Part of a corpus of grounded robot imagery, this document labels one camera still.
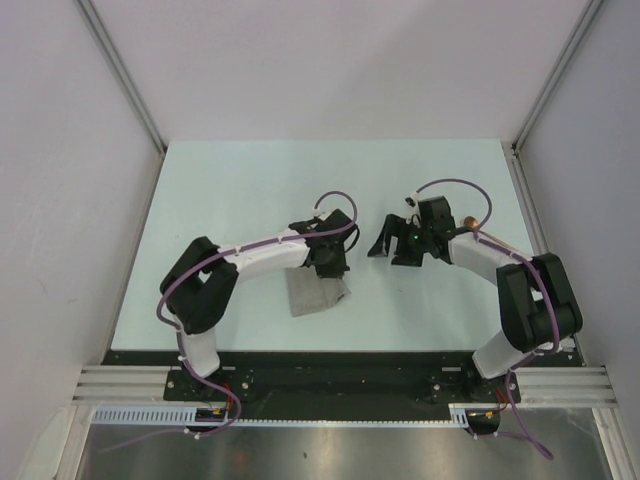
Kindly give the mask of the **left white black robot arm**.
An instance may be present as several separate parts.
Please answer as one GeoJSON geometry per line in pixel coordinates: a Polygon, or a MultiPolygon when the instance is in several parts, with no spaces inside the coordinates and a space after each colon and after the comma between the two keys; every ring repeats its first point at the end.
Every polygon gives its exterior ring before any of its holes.
{"type": "Polygon", "coordinates": [[[202,400],[220,390],[215,327],[239,284],[282,270],[292,316],[325,311],[349,295],[345,242],[358,237],[356,222],[334,209],[226,251],[206,236],[193,240],[161,282],[157,308],[170,312],[161,320],[177,330],[187,389],[202,400]]]}

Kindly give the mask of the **grey cloth napkin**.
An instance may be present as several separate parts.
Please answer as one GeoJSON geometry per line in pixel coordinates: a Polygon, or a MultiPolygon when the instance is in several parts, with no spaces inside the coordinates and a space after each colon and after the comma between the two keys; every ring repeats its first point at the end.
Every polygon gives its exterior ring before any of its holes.
{"type": "Polygon", "coordinates": [[[289,309],[293,317],[324,312],[351,296],[341,278],[321,278],[313,267],[285,270],[289,309]]]}

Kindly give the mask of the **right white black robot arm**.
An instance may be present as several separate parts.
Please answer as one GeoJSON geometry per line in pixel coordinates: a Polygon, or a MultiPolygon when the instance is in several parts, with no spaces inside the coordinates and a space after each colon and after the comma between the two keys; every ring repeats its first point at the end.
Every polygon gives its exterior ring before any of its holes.
{"type": "Polygon", "coordinates": [[[418,268],[430,255],[478,275],[498,292],[499,331],[461,365],[457,386],[469,399],[510,392],[515,369],[557,353],[563,339],[581,330],[582,314],[557,255],[525,255],[483,232],[472,218],[456,225],[443,196],[406,202],[410,215],[385,216],[369,257],[418,268]]]}

